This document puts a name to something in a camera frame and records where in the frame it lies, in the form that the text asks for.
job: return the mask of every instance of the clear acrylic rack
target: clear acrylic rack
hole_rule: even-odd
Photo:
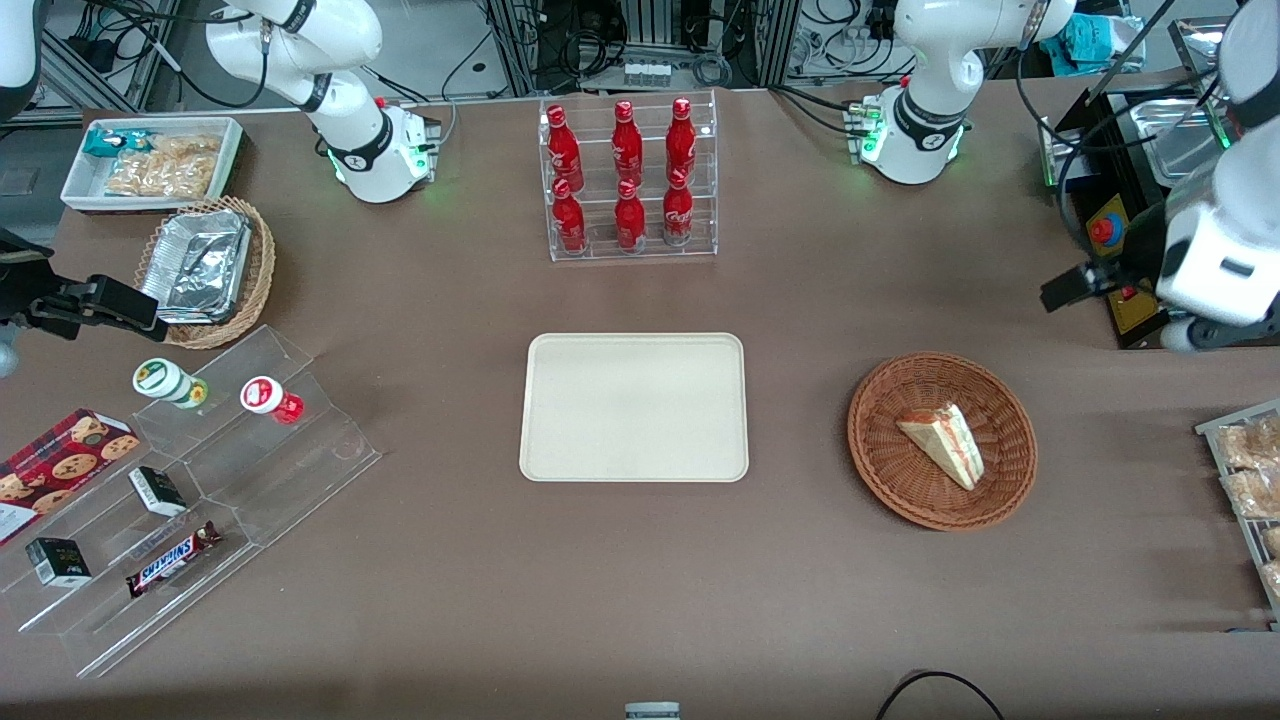
[[[671,126],[671,104],[677,97],[687,97],[692,105],[691,119],[698,132],[694,143],[694,174],[689,191],[694,196],[692,237],[682,247],[672,247],[662,241],[662,197],[667,192],[667,128]],[[575,95],[543,100],[539,108],[538,150],[541,158],[543,204],[547,208],[547,238],[552,260],[643,260],[645,258],[680,258],[714,255],[719,250],[719,195],[716,118],[716,95],[700,92],[654,92],[618,97],[634,105],[635,123],[644,138],[644,182],[640,201],[645,208],[649,228],[644,252],[627,255],[618,247],[613,219],[613,206],[618,199],[618,174],[613,167],[613,106],[599,106],[599,99]],[[586,220],[588,250],[570,255],[559,242],[552,218],[552,169],[547,142],[550,126],[547,108],[561,105],[570,129],[577,136],[582,156],[585,184],[576,195]]]
[[[198,407],[157,401],[137,413],[143,447],[0,548],[0,594],[19,629],[59,635],[77,674],[100,676],[376,462],[381,454],[329,401],[310,364],[262,325],[193,373],[210,388]],[[239,389],[255,375],[301,396],[302,419],[282,425],[244,411]],[[148,512],[128,478],[140,465],[168,473],[187,511]],[[124,578],[206,521],[221,542],[131,598]],[[93,579],[70,589],[41,585],[26,553],[36,537],[76,541]]]

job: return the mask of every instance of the wicker basket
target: wicker basket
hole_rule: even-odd
[[[262,314],[266,305],[266,296],[271,292],[271,272],[275,270],[275,241],[271,240],[271,228],[262,222],[262,215],[252,205],[237,197],[220,197],[198,202],[191,208],[183,208],[177,214],[211,213],[214,210],[236,210],[253,222],[253,234],[250,237],[248,259],[244,265],[244,277],[241,279],[238,307],[232,319],[220,325],[169,325],[169,334],[165,342],[179,345],[188,350],[209,350],[238,338],[253,329],[257,316]],[[142,261],[133,273],[133,287],[142,287],[142,278],[147,274],[151,264],[151,252],[155,251],[156,240],[160,237],[160,228],[151,233],[151,241],[142,251]]]
[[[955,402],[982,452],[973,491],[956,484],[897,427],[904,413]],[[975,363],[941,352],[872,370],[849,407],[858,474],[895,512],[937,530],[975,530],[1012,515],[1036,480],[1036,436],[1014,393]]]

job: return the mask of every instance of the cookie box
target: cookie box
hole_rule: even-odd
[[[0,462],[0,546],[138,445],[124,423],[81,409]]]

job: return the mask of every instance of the white tray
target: white tray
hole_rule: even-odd
[[[746,466],[736,337],[544,334],[529,345],[520,470],[530,480],[732,483]]]

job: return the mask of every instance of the aluminum foil container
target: aluminum foil container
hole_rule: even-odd
[[[172,324],[220,324],[236,314],[253,223],[234,210],[165,220],[142,281]]]

